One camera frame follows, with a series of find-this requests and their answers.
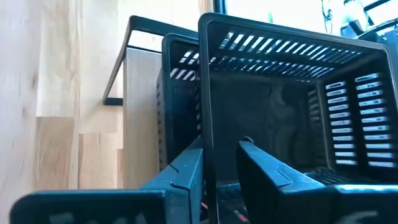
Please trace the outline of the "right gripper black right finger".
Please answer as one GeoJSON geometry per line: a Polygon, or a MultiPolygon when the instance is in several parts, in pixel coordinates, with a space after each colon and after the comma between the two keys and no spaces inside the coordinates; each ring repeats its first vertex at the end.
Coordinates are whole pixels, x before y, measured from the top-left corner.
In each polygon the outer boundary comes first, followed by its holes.
{"type": "Polygon", "coordinates": [[[398,185],[324,185],[245,140],[236,162],[251,224],[398,224],[398,185]]]}

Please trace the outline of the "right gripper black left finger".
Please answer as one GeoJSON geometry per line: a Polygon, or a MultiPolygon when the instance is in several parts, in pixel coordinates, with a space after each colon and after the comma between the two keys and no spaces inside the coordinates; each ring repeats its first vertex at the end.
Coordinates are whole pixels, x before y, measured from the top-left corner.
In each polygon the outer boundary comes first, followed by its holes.
{"type": "Polygon", "coordinates": [[[49,190],[21,197],[10,224],[199,224],[203,147],[196,139],[139,189],[49,190]]]}

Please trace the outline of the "wooden shelf with black frame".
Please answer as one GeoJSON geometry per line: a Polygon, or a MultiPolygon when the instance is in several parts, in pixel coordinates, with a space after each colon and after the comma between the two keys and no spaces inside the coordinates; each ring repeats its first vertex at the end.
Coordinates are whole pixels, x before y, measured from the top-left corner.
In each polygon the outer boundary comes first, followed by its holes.
{"type": "Polygon", "coordinates": [[[123,146],[117,151],[116,186],[136,189],[159,173],[156,79],[162,69],[161,52],[132,45],[133,32],[164,37],[196,38],[183,27],[130,16],[123,43],[102,97],[106,106],[121,106],[123,146]]]}

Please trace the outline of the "black plastic slotted basket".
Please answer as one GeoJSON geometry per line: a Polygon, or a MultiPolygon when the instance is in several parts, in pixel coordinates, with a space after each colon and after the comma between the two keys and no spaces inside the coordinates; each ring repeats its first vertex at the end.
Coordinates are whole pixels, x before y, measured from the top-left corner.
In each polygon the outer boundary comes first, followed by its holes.
{"type": "Polygon", "coordinates": [[[398,185],[391,44],[206,13],[198,21],[211,224],[251,224],[238,142],[324,185],[398,185]]]}
{"type": "Polygon", "coordinates": [[[198,40],[167,34],[156,80],[159,167],[165,169],[200,135],[198,40]]]}

